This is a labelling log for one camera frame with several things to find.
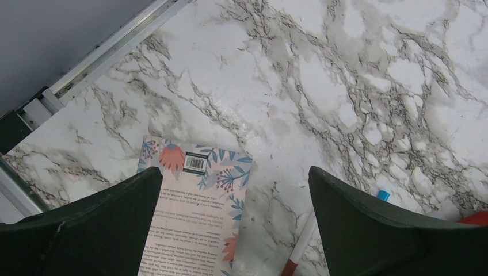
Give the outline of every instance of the gray wall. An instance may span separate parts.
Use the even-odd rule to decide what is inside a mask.
[[[50,86],[153,0],[0,0],[0,116]]]

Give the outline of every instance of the white marble table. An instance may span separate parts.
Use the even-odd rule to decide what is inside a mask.
[[[277,275],[311,165],[415,212],[488,209],[487,16],[481,0],[196,0],[5,159],[57,207],[133,175],[145,134],[246,151],[233,275]],[[318,235],[298,275],[327,275]]]

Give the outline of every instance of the pink flower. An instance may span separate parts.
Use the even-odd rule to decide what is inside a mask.
[[[159,154],[159,162],[165,170],[181,170],[185,163],[185,152],[175,144],[167,145]]]
[[[237,234],[234,234],[234,237],[228,237],[224,240],[225,242],[225,248],[222,251],[222,253],[227,253],[227,255],[222,259],[223,262],[229,262],[231,260],[234,260],[234,254],[235,254],[235,245],[237,244]]]

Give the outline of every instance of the blue pen cap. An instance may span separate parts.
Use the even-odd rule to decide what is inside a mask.
[[[390,197],[390,194],[386,191],[380,190],[376,197],[381,200],[388,201],[388,197]]]

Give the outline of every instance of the book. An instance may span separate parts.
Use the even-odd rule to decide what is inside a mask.
[[[139,275],[230,276],[252,158],[144,137],[138,172],[163,174]]]

